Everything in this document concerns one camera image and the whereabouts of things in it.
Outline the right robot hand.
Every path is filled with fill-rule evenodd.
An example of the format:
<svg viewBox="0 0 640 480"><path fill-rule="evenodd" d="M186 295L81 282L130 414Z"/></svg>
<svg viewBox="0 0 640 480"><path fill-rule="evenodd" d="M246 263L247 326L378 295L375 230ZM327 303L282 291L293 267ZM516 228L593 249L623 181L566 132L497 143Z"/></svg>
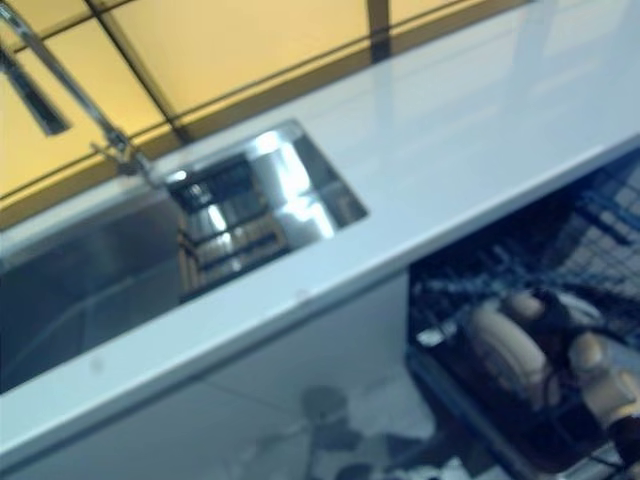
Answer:
<svg viewBox="0 0 640 480"><path fill-rule="evenodd" d="M595 307L575 296L562 297L553 290L534 289L533 298L540 301L542 313L532 322L530 330L547 353L565 353L578 334L604 324Z"/></svg>

